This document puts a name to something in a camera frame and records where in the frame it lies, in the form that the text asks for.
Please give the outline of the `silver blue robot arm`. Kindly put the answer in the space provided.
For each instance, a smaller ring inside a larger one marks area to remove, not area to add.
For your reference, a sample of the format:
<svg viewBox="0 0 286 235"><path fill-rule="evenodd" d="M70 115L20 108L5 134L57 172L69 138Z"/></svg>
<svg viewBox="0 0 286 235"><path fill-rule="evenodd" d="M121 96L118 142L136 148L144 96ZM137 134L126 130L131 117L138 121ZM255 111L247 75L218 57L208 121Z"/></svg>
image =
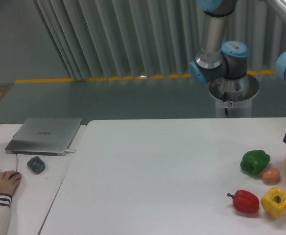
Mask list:
<svg viewBox="0 0 286 235"><path fill-rule="evenodd" d="M286 23L286 0L264 0ZM205 13L200 50L190 61L191 76L209 83L217 118L251 117L252 99L259 91L255 77L247 74L248 48L239 41L222 43L229 16L237 0L198 0ZM286 52L275 64L277 75L286 81Z"/></svg>

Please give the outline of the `person's hand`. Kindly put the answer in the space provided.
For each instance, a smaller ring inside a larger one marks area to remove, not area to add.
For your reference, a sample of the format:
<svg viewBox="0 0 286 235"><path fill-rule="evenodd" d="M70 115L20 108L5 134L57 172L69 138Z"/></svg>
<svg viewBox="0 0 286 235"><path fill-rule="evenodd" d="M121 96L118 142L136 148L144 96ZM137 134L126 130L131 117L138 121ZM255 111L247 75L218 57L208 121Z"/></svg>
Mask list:
<svg viewBox="0 0 286 235"><path fill-rule="evenodd" d="M0 173L0 194L13 196L14 191L21 182L22 174L10 178L17 171L4 171Z"/></svg>

